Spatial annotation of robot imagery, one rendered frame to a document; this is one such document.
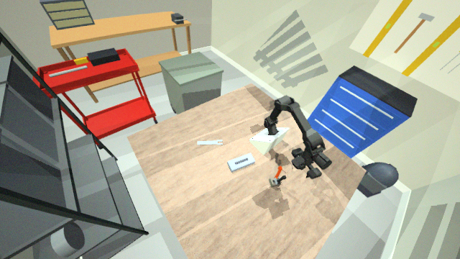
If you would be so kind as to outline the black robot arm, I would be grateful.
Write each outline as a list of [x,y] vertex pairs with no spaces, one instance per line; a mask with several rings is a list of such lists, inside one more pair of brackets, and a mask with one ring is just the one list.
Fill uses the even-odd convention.
[[[275,108],[271,115],[264,119],[264,126],[268,129],[268,135],[276,135],[279,132],[276,124],[278,124],[278,116],[281,111],[290,112],[299,126],[300,131],[303,133],[303,144],[305,145],[304,155],[308,158],[312,158],[316,165],[322,170],[327,169],[327,167],[332,164],[332,161],[323,154],[323,150],[326,149],[323,139],[320,134],[310,126],[300,108],[300,104],[293,98],[284,95],[275,100]],[[291,161],[299,170],[304,169],[308,165],[308,161],[306,161],[301,154]]]

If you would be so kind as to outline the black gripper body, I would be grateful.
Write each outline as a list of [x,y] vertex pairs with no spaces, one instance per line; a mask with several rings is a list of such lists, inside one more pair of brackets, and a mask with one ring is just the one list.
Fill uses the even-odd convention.
[[308,158],[304,155],[304,152],[301,148],[292,150],[291,154],[293,157],[298,157],[300,154],[303,156],[303,158],[308,161],[307,167],[310,169],[307,174],[310,177],[310,179],[317,178],[322,175],[322,172],[319,171],[319,169],[314,168],[311,164],[314,163],[312,158]]

